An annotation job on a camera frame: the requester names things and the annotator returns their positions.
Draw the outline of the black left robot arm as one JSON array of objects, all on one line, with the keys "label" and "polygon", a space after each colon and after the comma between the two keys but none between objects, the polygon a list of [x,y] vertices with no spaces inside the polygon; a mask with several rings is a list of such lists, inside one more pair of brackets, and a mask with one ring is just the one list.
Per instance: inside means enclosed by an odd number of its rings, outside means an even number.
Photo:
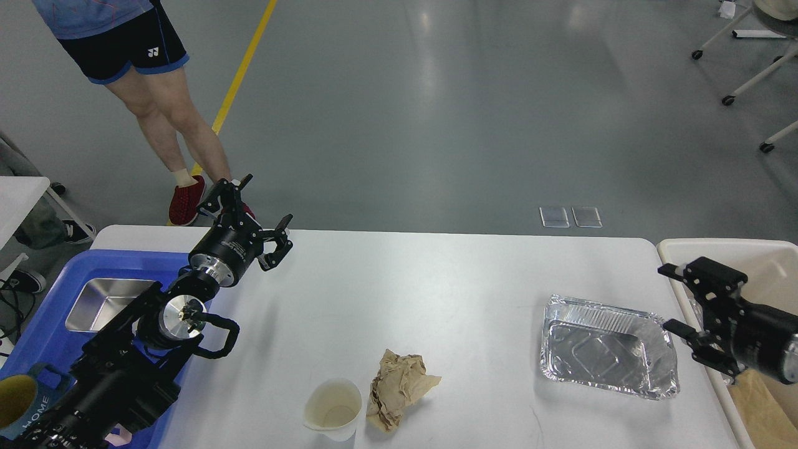
[{"label": "black left robot arm", "polygon": [[164,288],[143,290],[82,346],[69,367],[62,398],[24,418],[3,448],[105,448],[112,430],[137,433],[152,426],[177,401],[176,378],[192,356],[228,356],[240,333],[233,319],[208,312],[206,304],[222,288],[239,284],[253,261],[263,271],[276,268],[293,244],[287,227],[292,215],[263,228],[241,193],[251,181],[220,179],[197,212],[214,219],[188,253],[188,264]]}]

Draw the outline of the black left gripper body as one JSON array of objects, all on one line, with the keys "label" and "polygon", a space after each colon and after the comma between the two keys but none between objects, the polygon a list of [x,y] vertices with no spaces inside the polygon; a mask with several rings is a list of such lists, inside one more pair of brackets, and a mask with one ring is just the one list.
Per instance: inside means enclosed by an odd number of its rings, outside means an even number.
[{"label": "black left gripper body", "polygon": [[192,271],[214,279],[220,287],[239,283],[252,261],[263,253],[263,241],[253,232],[212,227],[188,256]]}]

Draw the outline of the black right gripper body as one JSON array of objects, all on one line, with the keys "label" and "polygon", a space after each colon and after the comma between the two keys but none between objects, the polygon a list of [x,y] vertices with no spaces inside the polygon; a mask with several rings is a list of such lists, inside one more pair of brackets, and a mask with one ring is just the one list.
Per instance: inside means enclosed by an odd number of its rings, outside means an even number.
[{"label": "black right gripper body", "polygon": [[731,339],[735,360],[782,384],[796,384],[796,315],[747,299],[740,306]]}]

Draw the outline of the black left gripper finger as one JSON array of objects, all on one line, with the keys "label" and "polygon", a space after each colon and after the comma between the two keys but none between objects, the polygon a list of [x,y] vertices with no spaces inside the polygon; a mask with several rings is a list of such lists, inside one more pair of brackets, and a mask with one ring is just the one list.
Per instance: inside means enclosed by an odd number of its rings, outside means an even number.
[{"label": "black left gripper finger", "polygon": [[241,191],[252,180],[252,174],[243,177],[242,181],[228,181],[220,179],[214,184],[197,205],[197,213],[211,217],[214,222],[222,222],[227,217],[233,224],[243,226],[249,221],[254,222],[254,213],[241,199]]},{"label": "black left gripper finger", "polygon": [[263,243],[274,243],[276,245],[273,252],[262,253],[257,256],[257,261],[263,272],[268,272],[276,268],[285,256],[290,253],[291,248],[293,248],[293,242],[289,239],[288,230],[288,226],[293,218],[293,214],[287,214],[282,217],[281,221],[274,229],[260,229],[257,231],[257,239]]}]

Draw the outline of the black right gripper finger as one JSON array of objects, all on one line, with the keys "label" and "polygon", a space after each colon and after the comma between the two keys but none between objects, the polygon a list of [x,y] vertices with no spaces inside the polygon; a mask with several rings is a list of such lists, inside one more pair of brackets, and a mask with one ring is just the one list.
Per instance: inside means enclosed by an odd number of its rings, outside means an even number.
[{"label": "black right gripper finger", "polygon": [[733,319],[744,315],[746,301],[741,291],[749,278],[735,268],[702,256],[682,265],[662,264],[658,273],[682,283],[693,294],[704,331],[729,327]]},{"label": "black right gripper finger", "polygon": [[735,318],[722,321],[716,333],[698,331],[677,319],[668,319],[662,324],[662,329],[684,339],[694,361],[728,376],[738,376],[746,370],[746,366],[736,360],[731,350],[731,339],[737,327],[739,321]]}]

